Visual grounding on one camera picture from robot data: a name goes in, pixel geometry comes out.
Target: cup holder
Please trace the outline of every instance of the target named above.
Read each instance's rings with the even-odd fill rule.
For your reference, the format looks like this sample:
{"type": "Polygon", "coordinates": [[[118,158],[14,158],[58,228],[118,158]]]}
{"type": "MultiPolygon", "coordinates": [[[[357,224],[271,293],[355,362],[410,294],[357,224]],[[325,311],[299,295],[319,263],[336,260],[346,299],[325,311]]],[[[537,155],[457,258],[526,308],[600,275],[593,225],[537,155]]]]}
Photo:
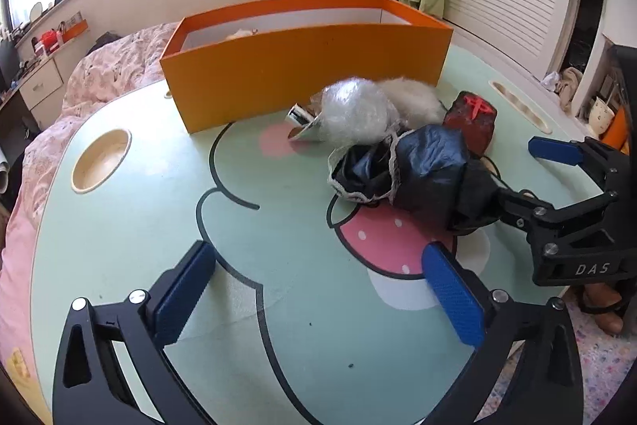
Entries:
{"type": "Polygon", "coordinates": [[[527,118],[533,125],[535,125],[538,129],[540,129],[544,133],[552,133],[553,130],[546,124],[546,122],[539,117],[533,110],[524,103],[518,96],[513,94],[506,86],[502,85],[500,82],[491,80],[489,84],[495,89],[502,98],[506,99],[515,110],[522,114],[525,118],[527,118]]]}
{"type": "Polygon", "coordinates": [[[131,147],[131,133],[116,129],[103,133],[93,141],[75,163],[71,188],[78,194],[100,186],[122,164],[131,147]]]}

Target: red container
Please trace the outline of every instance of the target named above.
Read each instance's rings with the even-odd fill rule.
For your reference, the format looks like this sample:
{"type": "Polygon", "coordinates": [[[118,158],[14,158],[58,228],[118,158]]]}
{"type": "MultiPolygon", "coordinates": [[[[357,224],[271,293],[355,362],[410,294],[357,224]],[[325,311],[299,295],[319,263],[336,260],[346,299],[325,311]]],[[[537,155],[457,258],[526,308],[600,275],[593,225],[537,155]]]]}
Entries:
{"type": "Polygon", "coordinates": [[[443,125],[462,131],[467,148],[483,155],[495,129],[498,111],[484,98],[462,91],[445,116],[443,125]]]}
{"type": "Polygon", "coordinates": [[[49,29],[42,34],[40,42],[44,45],[47,53],[51,50],[53,44],[57,44],[57,33],[53,29],[49,29]]]}

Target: black plastic bag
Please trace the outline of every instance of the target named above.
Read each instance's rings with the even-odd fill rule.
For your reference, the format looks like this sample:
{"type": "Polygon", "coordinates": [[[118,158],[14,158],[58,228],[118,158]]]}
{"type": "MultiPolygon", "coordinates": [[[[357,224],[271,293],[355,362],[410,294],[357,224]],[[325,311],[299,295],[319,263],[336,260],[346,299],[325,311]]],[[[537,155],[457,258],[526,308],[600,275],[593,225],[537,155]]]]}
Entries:
{"type": "Polygon", "coordinates": [[[330,183],[354,202],[389,198],[434,229],[466,234],[498,219],[495,180],[472,157],[463,133],[440,125],[352,146],[330,183]]]}

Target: blue gripper pad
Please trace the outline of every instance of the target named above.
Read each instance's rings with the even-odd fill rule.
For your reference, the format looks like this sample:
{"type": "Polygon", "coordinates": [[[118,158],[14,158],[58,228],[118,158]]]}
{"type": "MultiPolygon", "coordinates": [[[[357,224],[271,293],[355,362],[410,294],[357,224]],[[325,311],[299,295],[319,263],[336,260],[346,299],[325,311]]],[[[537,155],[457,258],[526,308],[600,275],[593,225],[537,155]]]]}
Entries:
{"type": "Polygon", "coordinates": [[[215,248],[211,244],[200,242],[197,252],[182,267],[155,310],[156,345],[163,347],[177,342],[215,272],[216,256],[215,248]]]}
{"type": "Polygon", "coordinates": [[[439,243],[430,243],[422,253],[422,271],[459,339],[479,348],[484,340],[484,312],[471,291],[454,271],[439,243]]]}
{"type": "Polygon", "coordinates": [[[547,159],[571,166],[577,166],[584,161],[582,150],[577,145],[547,137],[531,137],[529,153],[536,159],[547,159]]]}

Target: crumpled bag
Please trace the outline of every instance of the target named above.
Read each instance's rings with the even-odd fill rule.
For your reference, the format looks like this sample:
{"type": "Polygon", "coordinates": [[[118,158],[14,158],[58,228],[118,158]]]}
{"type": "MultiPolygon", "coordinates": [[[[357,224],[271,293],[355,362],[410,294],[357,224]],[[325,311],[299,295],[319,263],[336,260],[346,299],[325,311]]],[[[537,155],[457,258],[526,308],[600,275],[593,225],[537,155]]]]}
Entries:
{"type": "Polygon", "coordinates": [[[389,199],[435,229],[465,234],[498,219],[498,185],[457,129],[394,133],[377,145],[337,149],[328,164],[328,183],[340,197],[389,199]]]}
{"type": "Polygon", "coordinates": [[[496,108],[484,98],[462,91],[448,110],[443,125],[462,130],[469,150],[483,155],[493,138],[497,116],[496,108]]]}
{"type": "Polygon", "coordinates": [[[559,82],[559,79],[559,73],[557,71],[553,71],[547,74],[544,79],[539,82],[539,84],[542,85],[547,91],[555,92],[555,87],[557,87],[557,82],[559,82]]]}
{"type": "Polygon", "coordinates": [[[398,110],[371,80],[349,78],[320,94],[318,135],[337,146],[372,145],[399,126],[398,110]]]}

